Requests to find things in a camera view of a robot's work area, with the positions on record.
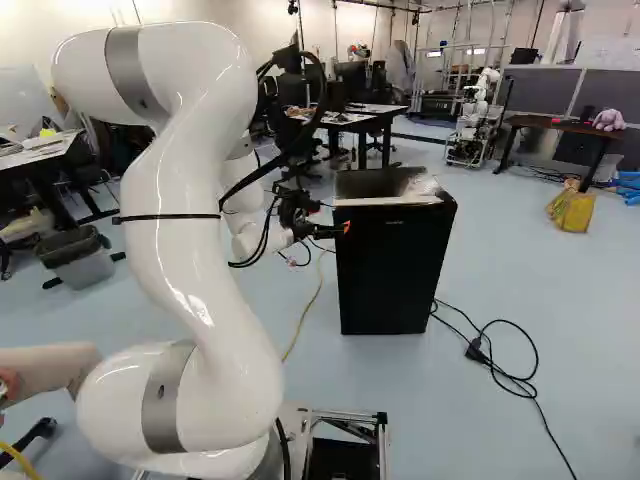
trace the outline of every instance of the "power cord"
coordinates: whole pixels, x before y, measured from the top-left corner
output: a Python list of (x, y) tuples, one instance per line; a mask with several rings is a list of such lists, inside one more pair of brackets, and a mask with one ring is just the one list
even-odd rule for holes
[(325, 252), (333, 253), (334, 255), (336, 254), (335, 250), (331, 250), (330, 248), (321, 247), (316, 242), (314, 242), (313, 239), (311, 239), (311, 237), (308, 237), (307, 240), (309, 240), (311, 242), (311, 245), (316, 247), (318, 250), (323, 250)]
[(322, 268), (321, 268), (320, 262), (325, 253), (326, 252), (322, 252), (318, 257), (318, 259), (316, 260), (316, 271), (318, 272), (318, 287), (316, 288), (316, 291), (311, 297), (311, 300), (309, 300), (309, 302), (305, 305), (304, 310), (300, 315), (300, 320), (298, 320), (298, 325), (296, 326), (296, 333), (291, 339), (291, 343), (289, 343), (289, 347), (284, 352), (284, 355), (282, 355), (282, 363), (287, 361), (287, 358), (289, 358), (289, 355), (295, 348), (296, 343), (298, 342), (298, 337), (300, 336), (300, 332), (302, 331), (304, 320), (307, 318), (307, 314), (309, 313), (309, 310), (311, 310), (311, 306), (314, 304), (314, 302), (318, 298), (318, 295), (320, 295), (320, 290), (322, 290), (322, 286), (324, 285), (324, 275), (322, 274)]
[(284, 431), (280, 418), (276, 418), (276, 430), (282, 449), (282, 464), (284, 469), (284, 480), (291, 480), (291, 456), (289, 455), (289, 439)]
[(302, 245), (306, 250), (307, 250), (307, 261), (304, 263), (298, 263), (298, 260), (296, 260), (293, 257), (287, 257), (284, 253), (282, 253), (281, 251), (278, 252), (278, 255), (281, 256), (285, 262), (287, 262), (287, 265), (289, 265), (290, 267), (307, 267), (311, 264), (311, 249), (309, 248), (309, 245), (307, 245), (306, 243), (304, 243), (302, 240), (300, 240), (298, 242), (300, 245)]
[(20, 464), (20, 467), (22, 467), (22, 470), (24, 470), (24, 473), (28, 478), (31, 480), (42, 480), (42, 477), (38, 475), (38, 472), (33, 468), (31, 462), (29, 462), (29, 460), (27, 460), (27, 458), (12, 445), (9, 445), (6, 442), (0, 442), (0, 450), (4, 450), (11, 455), (14, 460)]
[[(462, 315), (465, 318), (465, 320), (467, 320), (467, 322), (469, 322), (469, 324), (476, 331), (477, 336), (475, 338), (473, 338), (472, 340), (469, 340), (460, 330), (458, 330), (453, 325), (451, 325), (450, 323), (444, 321), (442, 318), (440, 318), (438, 315), (436, 315), (439, 305), (444, 305), (445, 307), (448, 307), (448, 308), (452, 309), (453, 311), (455, 311), (455, 312), (459, 313), (460, 315)], [(560, 445), (558, 444), (557, 440), (553, 436), (553, 433), (551, 433), (551, 429), (549, 427), (549, 423), (547, 421), (547, 418), (546, 418), (546, 416), (544, 414), (544, 411), (542, 410), (542, 407), (540, 406), (540, 404), (538, 403), (538, 400), (537, 400), (538, 390), (531, 383), (531, 381), (535, 377), (535, 375), (536, 375), (536, 373), (538, 371), (538, 367), (540, 365), (540, 355), (538, 353), (538, 349), (537, 349), (537, 347), (535, 345), (535, 342), (533, 341), (531, 336), (522, 327), (520, 327), (519, 325), (515, 324), (514, 322), (511, 322), (510, 320), (496, 319), (496, 320), (493, 320), (493, 321), (487, 323), (484, 327), (479, 328), (464, 311), (462, 311), (461, 309), (459, 309), (457, 307), (454, 307), (453, 305), (448, 304), (447, 302), (443, 302), (442, 300), (439, 300), (437, 298), (435, 299), (433, 307), (431, 308), (430, 315), (433, 318), (435, 318), (438, 322), (442, 323), (447, 328), (449, 328), (451, 331), (453, 331), (456, 335), (458, 335), (460, 338), (462, 338), (467, 343), (467, 350), (466, 350), (466, 352), (464, 354), (465, 357), (468, 358), (469, 360), (473, 361), (473, 362), (479, 363), (480, 365), (482, 365), (485, 368), (488, 368), (489, 372), (491, 373), (491, 378), (496, 383), (496, 385), (498, 385), (498, 387), (500, 387), (502, 390), (504, 390), (505, 392), (507, 392), (507, 393), (509, 393), (511, 395), (514, 395), (514, 396), (519, 397), (519, 398), (525, 398), (525, 399), (531, 400), (534, 403), (534, 405), (536, 406), (536, 409), (538, 410), (538, 413), (540, 413), (540, 417), (542, 418), (542, 422), (544, 424), (545, 431), (547, 432), (547, 434), (549, 435), (549, 438), (551, 439), (551, 441), (555, 445), (556, 449), (558, 450), (558, 453), (562, 457), (562, 460), (563, 460), (564, 464), (567, 466), (567, 469), (569, 470), (569, 473), (571, 474), (571, 478), (573, 478), (573, 480), (578, 480), (578, 477), (576, 476), (575, 472), (573, 471), (573, 468), (571, 467), (571, 464), (569, 463), (569, 460), (567, 459), (566, 455), (562, 451), (562, 448), (560, 448)], [(491, 342), (491, 338), (487, 335), (486, 332), (487, 332), (487, 330), (489, 328), (491, 328), (492, 326), (498, 325), (498, 324), (509, 325), (512, 328), (515, 328), (520, 333), (522, 333), (522, 335), (527, 339), (527, 341), (531, 345), (531, 348), (533, 350), (533, 354), (535, 356), (535, 364), (534, 364), (533, 369), (531, 370), (531, 373), (529, 373), (529, 375), (526, 375), (526, 376), (523, 376), (523, 377), (520, 377), (520, 376), (517, 376), (517, 375), (512, 375), (512, 374), (506, 372), (502, 367), (500, 367), (493, 360), (493, 345), (492, 345), (492, 342)], [(489, 347), (488, 354), (485, 353), (482, 350), (482, 341), (483, 340), (486, 341), (486, 344)], [(503, 380), (498, 380), (498, 377), (501, 377), (503, 379), (508, 380), (513, 385), (515, 385), (515, 387), (517, 387), (519, 391), (515, 391), (512, 388), (508, 387), (507, 385), (505, 385), (505, 383), (503, 383)]]

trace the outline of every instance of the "trash bin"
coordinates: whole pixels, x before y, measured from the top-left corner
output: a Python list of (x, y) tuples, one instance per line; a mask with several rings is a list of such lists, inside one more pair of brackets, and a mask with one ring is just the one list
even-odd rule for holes
[(45, 268), (72, 289), (81, 290), (114, 274), (109, 248), (107, 237), (93, 225), (85, 225), (41, 240), (35, 252)]

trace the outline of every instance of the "blue object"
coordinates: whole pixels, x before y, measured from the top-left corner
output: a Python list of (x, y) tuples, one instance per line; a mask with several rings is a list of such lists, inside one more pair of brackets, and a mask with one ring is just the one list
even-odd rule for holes
[(624, 197), (627, 205), (640, 204), (640, 172), (618, 172), (618, 178), (610, 183), (616, 193)]

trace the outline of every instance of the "desk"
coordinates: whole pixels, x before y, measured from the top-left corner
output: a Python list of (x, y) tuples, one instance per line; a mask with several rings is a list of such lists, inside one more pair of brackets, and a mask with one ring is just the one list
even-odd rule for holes
[[(100, 210), (89, 194), (86, 186), (78, 179), (73, 165), (64, 161), (65, 157), (73, 158), (74, 155), (80, 154), (81, 144), (78, 139), (79, 133), (79, 130), (60, 132), (53, 137), (48, 137), (49, 140), (55, 143), (34, 147), (32, 149), (25, 148), (21, 152), (0, 157), (0, 171), (20, 169), (22, 171), (21, 173), (29, 179), (45, 206), (51, 210), (56, 225), (64, 230), (76, 228), (78, 225), (90, 223), (118, 213), (118, 210)], [(80, 193), (84, 203), (89, 207), (89, 210), (91, 210), (91, 215), (79, 220), (73, 218), (59, 198), (51, 181), (47, 179), (38, 168), (39, 162), (45, 160), (57, 161), (60, 169), (67, 175), (73, 186), (78, 190), (78, 193)]]
[(543, 117), (539, 115), (514, 115), (505, 120), (505, 123), (511, 125), (511, 132), (509, 132), (509, 137), (507, 139), (507, 144), (505, 146), (504, 152), (502, 154), (502, 159), (500, 160), (500, 165), (493, 171), (494, 174), (498, 175), (502, 173), (504, 170), (509, 168), (511, 165), (509, 163), (509, 155), (511, 154), (511, 149), (513, 148), (513, 144), (516, 140), (516, 136), (518, 132), (522, 128), (546, 128), (546, 129), (554, 129), (560, 130), (562, 132), (571, 132), (571, 133), (579, 133), (582, 135), (591, 135), (594, 137), (599, 137), (602, 141), (600, 150), (598, 152), (598, 156), (596, 157), (593, 165), (589, 167), (589, 172), (587, 176), (582, 179), (580, 183), (579, 191), (584, 193), (591, 186), (591, 181), (593, 180), (593, 176), (598, 170), (600, 166), (600, 162), (602, 162), (602, 158), (605, 153), (607, 153), (607, 148), (609, 148), (609, 144), (612, 140), (620, 140), (623, 138), (624, 133), (621, 131), (617, 132), (605, 132), (604, 130), (596, 130), (595, 128), (588, 125), (562, 125), (551, 122), (551, 117)]
[[(320, 121), (318, 128), (324, 128), (327, 130), (329, 136), (329, 154), (331, 156), (339, 154), (338, 140), (340, 132), (351, 132), (358, 134), (358, 169), (364, 170), (367, 168), (367, 133), (381, 129), (381, 119), (375, 115), (364, 115), (360, 113), (345, 113), (344, 120), (337, 120), (335, 116), (338, 115), (335, 112), (326, 112)], [(301, 115), (290, 115), (289, 118), (295, 118), (297, 120), (309, 120), (307, 117)], [(387, 155), (382, 154), (382, 166), (389, 166), (389, 148), (387, 149)]]
[[(393, 125), (393, 119), (398, 115), (406, 113), (409, 109), (406, 105), (378, 105), (375, 103), (350, 103), (345, 107), (345, 112), (360, 113), (364, 115), (373, 115), (381, 122), (382, 130), (382, 166), (388, 167), (391, 156), (391, 126)], [(363, 141), (365, 144), (365, 156), (366, 156), (366, 140), (367, 135), (361, 135), (358, 138), (358, 146)]]

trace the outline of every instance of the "gray partition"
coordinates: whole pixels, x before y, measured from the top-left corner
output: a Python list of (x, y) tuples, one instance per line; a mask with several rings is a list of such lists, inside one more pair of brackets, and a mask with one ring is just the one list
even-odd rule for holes
[(507, 110), (564, 115), (578, 86), (581, 68), (505, 67), (498, 92), (498, 105), (504, 105), (509, 81), (514, 81)]
[(571, 111), (579, 117), (586, 105), (596, 110), (620, 110), (628, 123), (640, 123), (640, 72), (625, 70), (587, 70), (582, 88)]

